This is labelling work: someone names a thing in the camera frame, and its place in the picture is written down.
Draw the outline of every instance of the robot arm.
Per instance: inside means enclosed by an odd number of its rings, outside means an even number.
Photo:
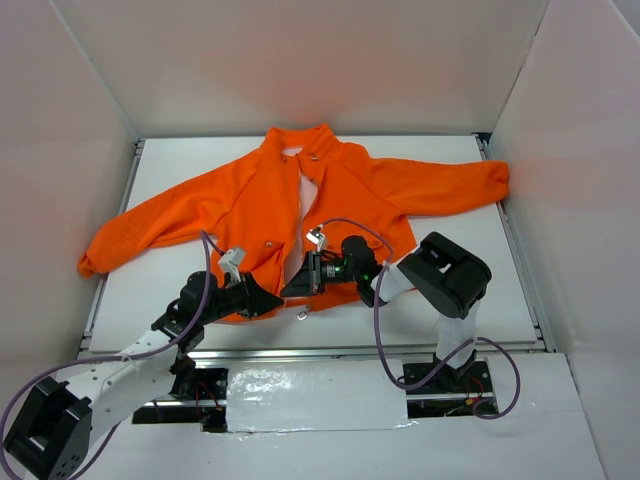
[[[145,358],[128,357],[166,346],[188,327],[204,294],[206,272],[192,274],[166,312],[131,346],[118,354],[125,361],[89,365],[66,381],[46,377],[29,392],[4,448],[38,479],[67,478],[102,435],[141,405],[166,394],[178,395],[195,363],[188,357],[204,338],[204,326],[240,313],[254,318],[281,306],[282,299],[262,289],[237,265],[240,249],[227,251],[220,266],[228,286],[211,275],[202,314],[175,345]]]
[[[285,286],[281,296],[321,294],[326,284],[355,282],[367,306],[373,305],[378,274],[382,270],[373,251],[360,236],[345,238],[342,256],[327,258],[322,251],[326,242],[318,229],[307,236],[319,251],[307,252],[305,263]],[[459,345],[475,338],[479,300],[485,295],[491,270],[478,257],[437,232],[429,234],[420,246],[389,266],[380,287],[384,305],[397,295],[417,289],[438,310],[439,338],[436,361],[445,358]],[[473,344],[455,354],[445,374],[457,383],[475,360]]]

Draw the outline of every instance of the white tape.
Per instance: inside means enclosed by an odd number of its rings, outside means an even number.
[[[380,285],[380,298],[385,302],[391,301],[396,295],[404,292],[408,292],[415,288],[413,284],[404,276],[404,274],[398,269],[398,263],[400,260],[392,265],[389,265],[389,270],[382,277],[382,285]],[[378,277],[374,278],[371,282],[373,288],[378,283]]]
[[[389,363],[401,376],[402,363]],[[229,370],[229,431],[381,430],[408,423],[405,392],[378,360],[236,363]]]
[[[440,314],[440,318],[438,319],[438,346],[436,347],[436,356],[440,360],[470,338],[476,338],[476,319],[478,317],[479,307],[480,301],[477,301],[471,307],[469,315],[467,315],[467,318],[464,320],[460,318],[449,318]],[[469,360],[475,348],[475,343],[463,348],[447,362],[447,365],[453,368],[460,368]]]

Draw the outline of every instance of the orange jacket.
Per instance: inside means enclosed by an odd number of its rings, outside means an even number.
[[[291,147],[303,148],[295,156],[282,154]],[[272,128],[248,155],[109,221],[80,259],[78,270],[85,277],[106,273],[147,248],[195,240],[204,229],[219,238],[222,249],[246,250],[241,269],[278,294],[285,283],[284,259],[297,237],[300,173],[318,187],[299,226],[302,232],[331,217],[347,217],[387,238],[396,258],[416,246],[407,215],[449,215],[496,202],[507,195],[509,177],[503,162],[439,165],[372,159],[361,145],[340,142],[327,125],[304,131]],[[330,249],[339,251],[345,237],[357,234],[365,237],[379,262],[388,254],[380,241],[353,225],[333,223],[324,233]],[[305,251],[313,248],[304,240]],[[220,281],[216,260],[211,263]],[[356,301],[358,295],[353,285],[329,285],[324,295],[308,300],[312,310],[323,310]]]

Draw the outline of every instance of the white table surface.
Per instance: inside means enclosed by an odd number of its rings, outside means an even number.
[[[284,434],[207,434],[195,424],[125,420],[83,478],[604,480],[564,355],[514,358],[522,393],[501,420],[423,418],[406,428]],[[501,355],[488,360],[504,409],[515,388],[513,372]],[[292,388],[305,390],[304,377],[299,380]],[[352,389],[360,386],[354,377]]]
[[[341,137],[364,145],[372,157],[438,163],[481,160],[472,136]],[[233,161],[258,147],[262,137],[147,140],[127,208]],[[482,258],[493,280],[478,315],[479,334],[499,342],[534,342],[533,324],[497,206],[461,215],[410,220],[417,242],[439,231]],[[187,277],[204,266],[199,241],[152,249],[109,274],[91,339],[93,352],[119,351],[135,341],[176,298]],[[264,350],[371,347],[372,311],[360,303],[312,313],[298,321],[301,307],[245,324],[207,326],[200,350]],[[431,345],[437,341],[437,312],[417,292],[387,305],[382,314],[386,345]]]

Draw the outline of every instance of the jacket collar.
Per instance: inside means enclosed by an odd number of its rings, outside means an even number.
[[[272,127],[267,132],[261,149],[281,155],[284,149],[293,147],[302,147],[300,153],[304,156],[323,158],[338,150],[340,141],[326,123],[307,130]]]

